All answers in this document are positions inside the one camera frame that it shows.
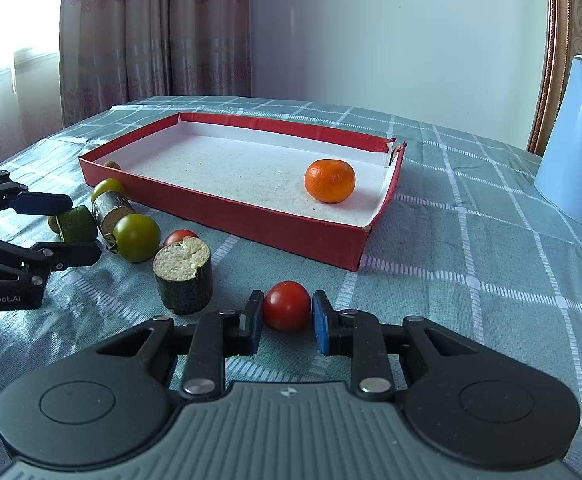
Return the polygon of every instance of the tablecloth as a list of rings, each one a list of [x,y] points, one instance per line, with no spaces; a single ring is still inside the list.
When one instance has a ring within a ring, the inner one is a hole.
[[[559,378],[582,409],[582,226],[535,190],[540,163],[535,155],[361,108],[188,96],[115,106],[0,167],[31,190],[68,193],[75,205],[89,205],[78,156],[177,110],[337,126],[408,143],[398,190],[369,238],[358,272],[136,205],[163,234],[189,228],[209,244],[215,290],[207,310],[242,308],[253,289],[296,280],[309,292],[325,290],[336,309],[368,310],[381,322],[428,317]],[[2,240],[29,247],[53,237],[46,218],[0,213]],[[34,368],[163,313],[150,262],[133,265],[105,253],[93,267],[55,272],[39,310],[0,312],[0,391]],[[404,386],[397,358],[392,367]],[[310,330],[288,335],[265,329],[258,354],[231,358],[226,370],[228,380],[343,380],[349,362],[317,354]],[[181,365],[174,381],[180,374]],[[7,460],[0,442],[0,468]],[[566,462],[582,474],[582,420]]]

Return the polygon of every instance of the orange fruit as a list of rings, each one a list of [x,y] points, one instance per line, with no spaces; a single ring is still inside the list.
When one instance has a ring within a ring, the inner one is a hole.
[[[342,202],[356,187],[356,173],[343,160],[322,158],[305,173],[306,190],[316,200],[335,204]]]

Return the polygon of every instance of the metal bolt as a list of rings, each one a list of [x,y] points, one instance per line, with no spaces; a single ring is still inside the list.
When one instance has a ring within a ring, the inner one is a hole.
[[[391,389],[391,383],[382,377],[368,377],[360,381],[360,389],[367,394],[383,394]]]
[[[191,379],[184,383],[184,391],[191,395],[208,394],[215,388],[215,383],[210,379]]]

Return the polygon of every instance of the red cardboard tray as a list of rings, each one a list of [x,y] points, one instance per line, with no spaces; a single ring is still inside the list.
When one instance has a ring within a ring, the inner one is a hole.
[[[405,149],[327,126],[181,112],[85,153],[80,166],[90,186],[117,178],[135,202],[355,271],[395,193]],[[354,168],[356,189],[344,202],[306,192],[306,168],[320,158]],[[105,167],[108,160],[122,170]]]

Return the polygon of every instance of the gold trim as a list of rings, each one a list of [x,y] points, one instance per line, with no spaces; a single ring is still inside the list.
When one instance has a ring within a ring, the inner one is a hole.
[[[569,72],[571,0],[547,0],[548,23],[543,80],[527,150],[545,153]]]

